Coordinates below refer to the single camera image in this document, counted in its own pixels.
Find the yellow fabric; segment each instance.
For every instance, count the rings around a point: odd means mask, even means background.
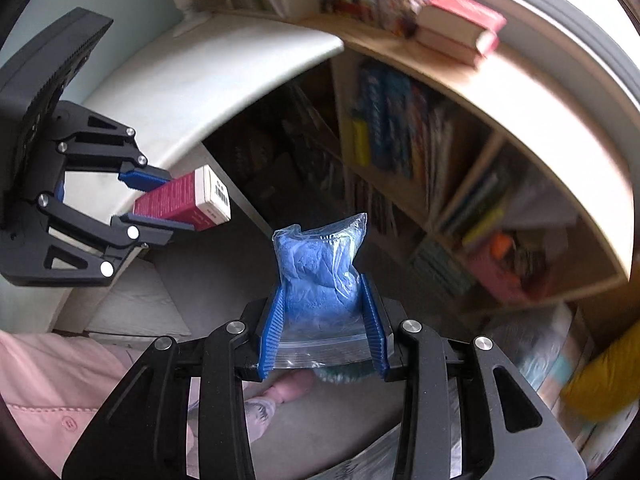
[[[607,420],[640,397],[640,321],[575,376],[561,395],[591,422]]]

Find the window frame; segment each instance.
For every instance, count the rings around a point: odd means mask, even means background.
[[[589,16],[567,0],[523,0],[558,22],[587,45],[640,102],[640,68],[626,52]]]

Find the person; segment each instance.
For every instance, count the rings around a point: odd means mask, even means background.
[[[33,449],[58,476],[82,432],[140,355],[81,336],[0,331],[0,394]],[[305,395],[314,378],[311,370],[286,373],[245,400],[249,441],[263,436],[277,407]],[[198,388],[199,380],[192,380],[191,409],[197,406]],[[189,419],[187,468],[197,476],[197,426]]]

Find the metal screw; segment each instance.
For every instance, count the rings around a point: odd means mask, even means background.
[[[491,348],[494,347],[494,342],[483,335],[481,335],[480,337],[476,337],[474,343],[481,350],[491,350]]]
[[[127,228],[127,236],[132,240],[137,240],[140,236],[140,231],[138,231],[138,228],[135,225],[130,225]]]
[[[100,264],[100,272],[105,278],[113,276],[113,266],[109,262],[102,262]]]
[[[232,321],[226,326],[226,331],[230,334],[241,334],[244,332],[245,326],[242,321]]]
[[[402,330],[404,330],[405,332],[415,334],[420,332],[420,330],[422,330],[422,325],[418,323],[415,319],[405,319],[402,322]]]
[[[173,341],[171,341],[170,337],[163,335],[156,339],[154,346],[156,347],[156,350],[167,350],[168,348],[171,348],[172,343]]]

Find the gray floor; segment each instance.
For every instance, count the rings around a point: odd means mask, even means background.
[[[313,202],[284,212],[279,223],[311,228],[334,215]],[[271,241],[237,209],[231,222],[149,257],[194,337],[238,317],[249,301],[268,295],[277,277]],[[364,241],[355,265],[370,272],[380,293],[401,301],[410,316],[443,335],[465,338],[442,304],[373,243]],[[308,396],[279,407],[267,433],[252,445],[257,478],[306,478],[353,456],[399,422],[402,389],[402,383],[376,377],[357,384],[317,383]]]

